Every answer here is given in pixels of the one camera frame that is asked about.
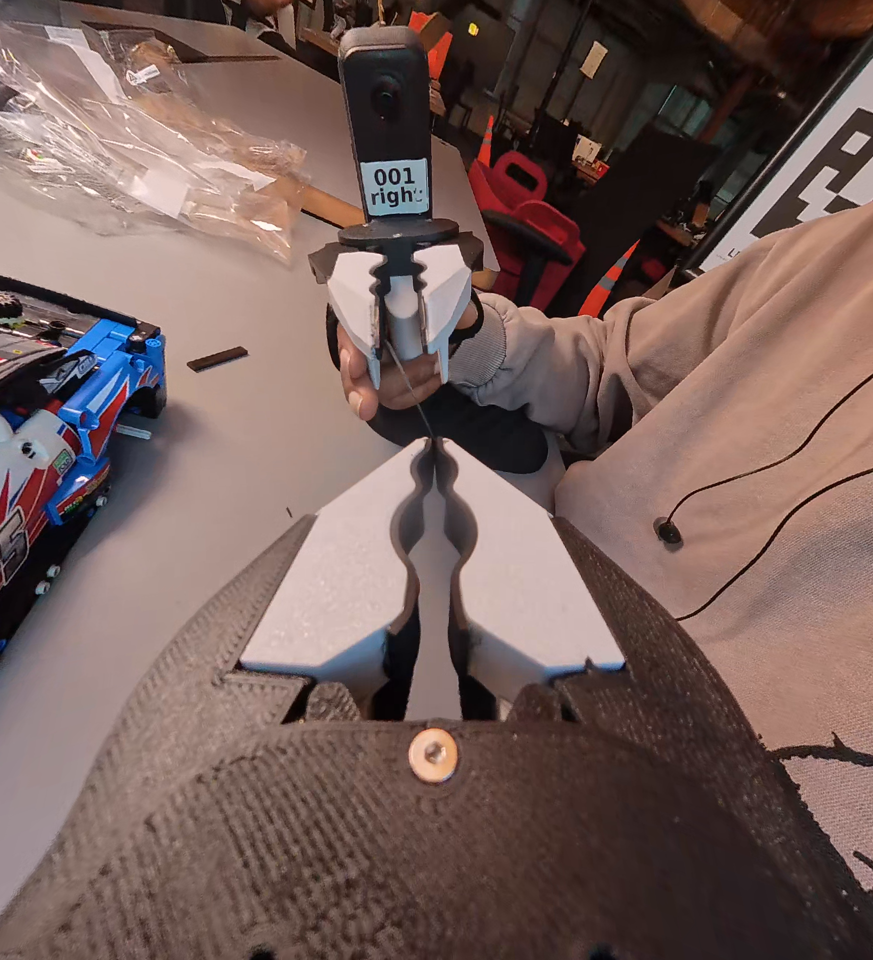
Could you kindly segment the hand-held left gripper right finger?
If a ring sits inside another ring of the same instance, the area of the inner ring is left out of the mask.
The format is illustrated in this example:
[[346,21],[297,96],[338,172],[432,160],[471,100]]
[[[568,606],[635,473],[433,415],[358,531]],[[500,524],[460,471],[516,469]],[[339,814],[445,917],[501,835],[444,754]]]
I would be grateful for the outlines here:
[[459,560],[448,634],[468,679],[559,679],[625,664],[550,512],[449,439],[436,444]]

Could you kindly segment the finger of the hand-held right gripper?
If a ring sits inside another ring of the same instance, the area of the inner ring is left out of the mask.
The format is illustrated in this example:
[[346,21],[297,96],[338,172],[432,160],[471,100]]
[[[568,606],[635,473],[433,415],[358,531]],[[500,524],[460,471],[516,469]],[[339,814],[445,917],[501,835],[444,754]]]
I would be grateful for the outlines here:
[[440,244],[414,252],[418,274],[420,341],[437,357],[442,383],[449,380],[450,338],[471,303],[472,269],[458,244]]
[[370,250],[338,250],[327,278],[335,317],[363,355],[372,386],[381,385],[383,358],[391,344],[391,325],[381,283],[388,258]]

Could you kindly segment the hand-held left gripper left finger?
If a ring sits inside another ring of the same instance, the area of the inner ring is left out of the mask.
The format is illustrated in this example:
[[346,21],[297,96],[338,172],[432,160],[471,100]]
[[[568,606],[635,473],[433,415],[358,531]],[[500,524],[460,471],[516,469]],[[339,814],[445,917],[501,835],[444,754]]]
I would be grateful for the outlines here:
[[387,677],[419,577],[433,443],[419,438],[315,515],[239,657],[245,670],[300,677]]

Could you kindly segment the lego race car model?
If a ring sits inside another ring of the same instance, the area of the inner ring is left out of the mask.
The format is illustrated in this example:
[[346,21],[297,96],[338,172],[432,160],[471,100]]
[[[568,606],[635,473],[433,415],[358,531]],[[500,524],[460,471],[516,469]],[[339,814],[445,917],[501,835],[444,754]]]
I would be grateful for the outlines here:
[[158,325],[0,275],[0,660],[107,504],[121,415],[166,402]]

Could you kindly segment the person's right forearm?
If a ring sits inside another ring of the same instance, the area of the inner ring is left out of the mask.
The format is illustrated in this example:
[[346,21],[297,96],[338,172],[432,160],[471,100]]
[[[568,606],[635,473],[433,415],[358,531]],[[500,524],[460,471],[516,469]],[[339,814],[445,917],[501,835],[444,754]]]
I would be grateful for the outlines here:
[[713,304],[689,288],[625,299],[602,318],[546,318],[496,294],[478,305],[482,328],[456,350],[451,384],[587,452],[646,417],[723,337]]

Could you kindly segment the black lego strip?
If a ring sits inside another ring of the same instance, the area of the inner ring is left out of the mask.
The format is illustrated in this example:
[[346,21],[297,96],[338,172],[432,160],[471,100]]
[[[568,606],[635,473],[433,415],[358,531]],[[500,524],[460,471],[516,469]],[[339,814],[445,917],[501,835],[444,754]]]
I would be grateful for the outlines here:
[[186,366],[194,373],[204,373],[248,356],[249,351],[244,346],[232,346],[212,354],[191,359],[187,361]]

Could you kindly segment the person's right hand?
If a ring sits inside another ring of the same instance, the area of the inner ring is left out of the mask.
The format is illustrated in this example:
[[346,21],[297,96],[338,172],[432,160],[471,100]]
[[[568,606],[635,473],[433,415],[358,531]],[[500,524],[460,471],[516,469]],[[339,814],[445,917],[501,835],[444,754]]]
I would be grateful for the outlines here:
[[380,384],[374,386],[368,360],[342,326],[335,331],[342,390],[353,413],[368,423],[380,406],[400,411],[428,399],[443,385],[436,356],[420,355],[398,366],[389,357],[381,362]]

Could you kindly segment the red chair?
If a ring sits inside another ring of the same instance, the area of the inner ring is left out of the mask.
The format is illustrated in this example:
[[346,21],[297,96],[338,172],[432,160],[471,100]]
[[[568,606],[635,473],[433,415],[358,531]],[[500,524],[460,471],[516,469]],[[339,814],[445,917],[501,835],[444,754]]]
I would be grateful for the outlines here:
[[479,212],[499,264],[491,291],[517,306],[548,309],[586,251],[577,224],[539,199],[512,209],[494,199]]
[[490,167],[475,159],[468,170],[478,210],[514,215],[522,205],[543,202],[548,180],[544,170],[523,153],[509,150]]

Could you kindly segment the grey table with wooden edge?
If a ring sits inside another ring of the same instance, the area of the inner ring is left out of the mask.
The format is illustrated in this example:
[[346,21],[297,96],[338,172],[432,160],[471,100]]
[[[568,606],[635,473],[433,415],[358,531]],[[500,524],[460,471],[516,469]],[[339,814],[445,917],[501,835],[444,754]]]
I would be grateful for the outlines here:
[[[165,100],[83,102],[91,128],[125,165],[160,169],[156,191],[170,195],[170,178],[182,180],[188,169],[211,159],[216,150],[213,122],[232,134],[273,142],[286,141],[305,153],[302,174],[311,194],[355,208],[362,215],[361,180],[352,149],[345,98],[340,84],[285,54],[275,58],[208,60],[181,67],[180,94]],[[303,213],[291,229],[289,260],[274,254],[260,237],[202,232],[189,222],[164,218],[183,228],[193,251],[149,252],[147,267],[161,263],[157,276],[179,274],[188,282],[257,285],[270,293],[303,290],[322,294],[308,262],[310,253],[337,239],[338,229]]]

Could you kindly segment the black wrist rest pad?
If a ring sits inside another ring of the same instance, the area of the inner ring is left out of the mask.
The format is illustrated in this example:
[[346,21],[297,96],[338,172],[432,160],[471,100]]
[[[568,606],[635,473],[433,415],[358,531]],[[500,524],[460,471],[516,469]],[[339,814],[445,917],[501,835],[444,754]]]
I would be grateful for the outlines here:
[[534,474],[549,456],[545,430],[522,410],[481,406],[452,385],[441,386],[424,399],[421,409],[381,406],[368,424],[402,448],[430,436],[453,441],[497,472]]

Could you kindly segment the person's beige sweatshirt torso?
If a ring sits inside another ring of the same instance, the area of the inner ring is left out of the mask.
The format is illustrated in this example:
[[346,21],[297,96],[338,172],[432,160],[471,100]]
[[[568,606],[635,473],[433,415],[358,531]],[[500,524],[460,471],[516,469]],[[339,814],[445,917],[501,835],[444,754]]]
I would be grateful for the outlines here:
[[720,341],[556,510],[684,624],[873,909],[873,202],[686,288]]

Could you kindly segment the clear plastic bags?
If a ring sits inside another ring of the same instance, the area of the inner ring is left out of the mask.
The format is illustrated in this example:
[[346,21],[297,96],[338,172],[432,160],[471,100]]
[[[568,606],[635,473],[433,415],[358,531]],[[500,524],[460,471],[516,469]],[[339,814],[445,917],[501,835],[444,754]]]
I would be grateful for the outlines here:
[[288,264],[305,157],[200,104],[151,31],[0,16],[0,173],[72,221],[115,234],[164,219]]

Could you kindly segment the large framed marker sign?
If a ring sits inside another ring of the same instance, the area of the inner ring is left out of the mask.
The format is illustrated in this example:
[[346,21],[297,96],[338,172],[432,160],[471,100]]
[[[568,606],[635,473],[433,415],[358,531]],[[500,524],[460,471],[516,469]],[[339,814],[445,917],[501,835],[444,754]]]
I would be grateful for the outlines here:
[[873,201],[873,30],[686,261],[684,282],[769,234]]

